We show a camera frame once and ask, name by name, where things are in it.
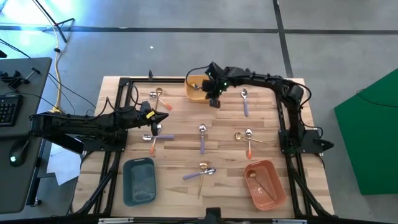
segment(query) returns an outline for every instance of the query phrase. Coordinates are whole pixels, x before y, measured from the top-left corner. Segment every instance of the white paper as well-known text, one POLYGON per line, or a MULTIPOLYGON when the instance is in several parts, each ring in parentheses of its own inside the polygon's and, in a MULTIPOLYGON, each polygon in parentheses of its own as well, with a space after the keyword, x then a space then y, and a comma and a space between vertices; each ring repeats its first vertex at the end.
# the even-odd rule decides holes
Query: white paper
POLYGON ((78 177, 80 174, 81 157, 75 152, 64 149, 59 145, 51 145, 47 173, 55 173, 58 185, 78 177))

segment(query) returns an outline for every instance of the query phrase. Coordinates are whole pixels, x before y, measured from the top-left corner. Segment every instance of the keyboard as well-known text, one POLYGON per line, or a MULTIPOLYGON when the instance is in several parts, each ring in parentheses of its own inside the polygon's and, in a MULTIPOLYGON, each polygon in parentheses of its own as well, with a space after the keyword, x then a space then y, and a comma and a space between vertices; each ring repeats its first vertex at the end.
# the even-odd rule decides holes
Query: keyboard
POLYGON ((0 95, 0 127, 12 127, 22 105, 22 95, 0 95))

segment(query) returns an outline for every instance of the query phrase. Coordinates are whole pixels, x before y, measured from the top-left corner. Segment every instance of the yellow bowl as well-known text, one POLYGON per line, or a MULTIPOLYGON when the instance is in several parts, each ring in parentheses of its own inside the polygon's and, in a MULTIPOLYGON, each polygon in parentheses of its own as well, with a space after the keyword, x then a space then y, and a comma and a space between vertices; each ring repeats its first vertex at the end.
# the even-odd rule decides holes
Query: yellow bowl
POLYGON ((187 98, 194 102, 207 102, 206 100, 206 92, 202 91, 201 89, 195 90, 192 85, 196 84, 198 86, 201 86, 201 83, 203 80, 209 80, 208 75, 189 75, 187 78, 187 82, 189 85, 187 85, 187 82, 184 82, 185 85, 185 94, 187 98))

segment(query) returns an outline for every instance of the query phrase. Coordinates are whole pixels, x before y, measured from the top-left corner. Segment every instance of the tripod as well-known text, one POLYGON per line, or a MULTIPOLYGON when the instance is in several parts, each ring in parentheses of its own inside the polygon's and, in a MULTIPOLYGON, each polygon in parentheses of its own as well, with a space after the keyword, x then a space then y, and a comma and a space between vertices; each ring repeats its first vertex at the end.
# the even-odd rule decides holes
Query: tripod
POLYGON ((53 23, 53 26, 57 28, 59 34, 61 34, 61 37, 62 37, 63 41, 64 41, 65 43, 67 43, 68 40, 65 38, 65 36, 64 36, 64 34, 63 34, 63 32, 62 32, 62 26, 63 26, 64 23, 69 22, 69 21, 72 21, 72 24, 71 24, 71 26, 69 27, 69 30, 70 30, 70 29, 72 28, 72 25, 73 25, 75 19, 74 19, 74 18, 70 18, 70 19, 67 19, 67 20, 62 21, 62 22, 55 22, 55 21, 52 19, 52 17, 50 16, 50 14, 44 9, 43 6, 39 3, 39 0, 34 0, 34 1, 35 1, 35 2, 37 3, 37 5, 41 8, 41 10, 43 10, 43 12, 46 14, 46 16, 51 20, 51 22, 53 23))

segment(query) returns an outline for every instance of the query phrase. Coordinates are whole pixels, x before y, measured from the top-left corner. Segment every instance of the computer mouse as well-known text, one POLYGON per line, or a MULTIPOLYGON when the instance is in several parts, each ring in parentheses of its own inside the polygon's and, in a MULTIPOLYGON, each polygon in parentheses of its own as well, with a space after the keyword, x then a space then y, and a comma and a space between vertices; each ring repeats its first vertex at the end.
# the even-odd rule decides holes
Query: computer mouse
POLYGON ((11 146, 9 160, 14 167, 23 165, 26 160, 27 148, 29 146, 28 139, 16 140, 11 146))

